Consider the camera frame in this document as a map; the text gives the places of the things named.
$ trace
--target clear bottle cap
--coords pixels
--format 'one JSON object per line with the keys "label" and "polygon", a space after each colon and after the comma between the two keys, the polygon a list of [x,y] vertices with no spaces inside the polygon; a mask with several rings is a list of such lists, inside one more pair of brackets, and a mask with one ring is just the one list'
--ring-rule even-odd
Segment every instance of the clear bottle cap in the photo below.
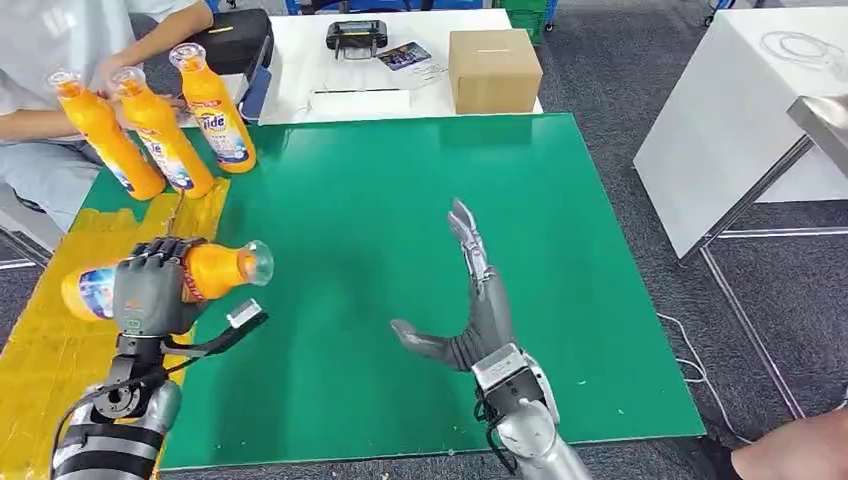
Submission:
{"label": "clear bottle cap", "polygon": [[239,249],[241,270],[245,279],[253,285],[268,285],[274,276],[274,255],[271,249],[259,240],[254,240]]}
{"label": "clear bottle cap", "polygon": [[47,76],[47,85],[59,98],[73,98],[82,93],[82,76],[78,72],[60,68]]}
{"label": "clear bottle cap", "polygon": [[134,97],[147,86],[144,71],[138,67],[121,67],[109,79],[109,90],[121,97]]}
{"label": "clear bottle cap", "polygon": [[196,43],[181,43],[168,58],[182,72],[196,72],[206,67],[206,49]]}

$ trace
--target human hand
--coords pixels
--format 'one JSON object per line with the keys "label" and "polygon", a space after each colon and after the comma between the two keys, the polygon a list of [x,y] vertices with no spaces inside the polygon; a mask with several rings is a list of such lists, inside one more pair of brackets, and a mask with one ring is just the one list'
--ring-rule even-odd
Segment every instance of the human hand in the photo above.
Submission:
{"label": "human hand", "polygon": [[97,70],[95,70],[94,80],[92,82],[97,89],[97,94],[103,98],[112,100],[114,95],[106,86],[109,85],[112,75],[121,69],[121,67],[127,67],[129,65],[130,63],[120,53],[116,53],[101,62],[97,66]]}
{"label": "human hand", "polygon": [[[184,115],[186,112],[186,103],[185,100],[180,98],[176,98],[173,95],[159,95],[159,98],[165,101],[168,106],[174,111],[174,115],[179,119],[181,115]],[[124,105],[118,98],[105,98],[104,99],[109,102],[109,106],[112,107],[112,110],[115,112],[115,118],[118,120],[118,123],[121,125],[121,128],[124,130],[135,130],[135,125],[127,118],[124,113]]]}
{"label": "human hand", "polygon": [[848,478],[848,410],[803,418],[732,454],[743,480]]}

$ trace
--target black case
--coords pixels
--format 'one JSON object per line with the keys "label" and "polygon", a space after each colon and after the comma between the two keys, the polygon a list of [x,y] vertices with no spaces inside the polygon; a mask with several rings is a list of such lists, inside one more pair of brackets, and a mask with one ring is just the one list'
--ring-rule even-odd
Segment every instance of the black case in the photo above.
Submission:
{"label": "black case", "polygon": [[186,42],[199,43],[206,49],[206,63],[219,75],[244,73],[252,77],[255,62],[271,64],[274,33],[271,19],[261,8],[215,14],[211,28],[193,35]]}

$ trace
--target floor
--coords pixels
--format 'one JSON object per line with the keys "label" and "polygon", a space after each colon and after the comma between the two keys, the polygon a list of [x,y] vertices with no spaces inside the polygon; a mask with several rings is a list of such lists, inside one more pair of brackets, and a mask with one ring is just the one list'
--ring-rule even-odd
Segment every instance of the floor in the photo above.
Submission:
{"label": "floor", "polygon": [[[242,0],[279,10],[278,2]],[[704,34],[706,1],[563,0],[539,56],[546,111],[573,112],[658,311],[686,326],[734,423],[757,438],[790,419],[776,389],[743,337],[705,265],[677,265],[631,162],[653,119]],[[158,67],[148,68],[155,71]],[[161,86],[168,79],[154,79]],[[848,225],[844,202],[765,205],[744,226]],[[713,251],[775,361],[808,414],[833,408],[848,382],[848,260],[845,237],[723,241]],[[0,342],[23,308],[38,272],[0,272]],[[678,356],[679,331],[666,325]],[[703,386],[692,393],[729,444],[721,416]],[[582,447],[597,479],[714,479],[691,441],[647,441]],[[177,472],[169,479],[502,479],[490,454],[360,462],[311,463]]]}

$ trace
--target orange bottle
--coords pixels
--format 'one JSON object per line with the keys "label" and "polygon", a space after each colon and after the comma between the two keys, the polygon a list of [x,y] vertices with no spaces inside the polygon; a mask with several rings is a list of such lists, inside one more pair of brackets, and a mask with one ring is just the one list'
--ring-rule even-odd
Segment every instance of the orange bottle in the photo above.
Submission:
{"label": "orange bottle", "polygon": [[180,69],[183,96],[221,169],[243,173],[253,168],[256,147],[224,81],[206,64],[206,50],[196,43],[183,43],[171,50],[170,59]]}
{"label": "orange bottle", "polygon": [[188,198],[206,195],[214,184],[212,174],[180,129],[170,105],[147,86],[144,72],[123,67],[112,76],[109,87],[121,99],[124,115],[174,190]]}
{"label": "orange bottle", "polygon": [[[271,250],[258,240],[242,248],[202,243],[188,251],[184,266],[186,303],[220,298],[246,283],[267,285],[274,275]],[[115,271],[116,266],[110,265],[68,274],[62,281],[62,299],[71,313],[90,321],[112,318]]]}
{"label": "orange bottle", "polygon": [[165,180],[121,129],[105,100],[86,89],[80,75],[58,70],[47,77],[68,120],[94,147],[106,167],[136,200],[150,200],[165,188]]}

